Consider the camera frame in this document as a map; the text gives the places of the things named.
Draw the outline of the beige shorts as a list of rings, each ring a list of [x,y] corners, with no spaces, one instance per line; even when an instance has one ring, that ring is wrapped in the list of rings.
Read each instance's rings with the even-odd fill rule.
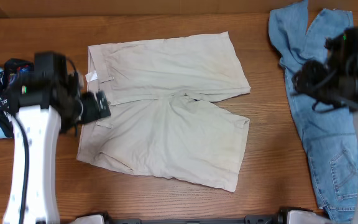
[[[250,121],[218,102],[251,87],[227,32],[91,45],[88,65],[111,113],[82,127],[79,161],[236,190]]]

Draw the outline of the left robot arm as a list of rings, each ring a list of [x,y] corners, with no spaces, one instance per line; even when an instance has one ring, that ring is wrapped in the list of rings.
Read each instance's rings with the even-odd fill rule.
[[[7,89],[14,128],[11,191],[3,223],[60,223],[55,158],[61,133],[111,115],[103,91],[82,92],[73,62],[56,52],[34,55]]]

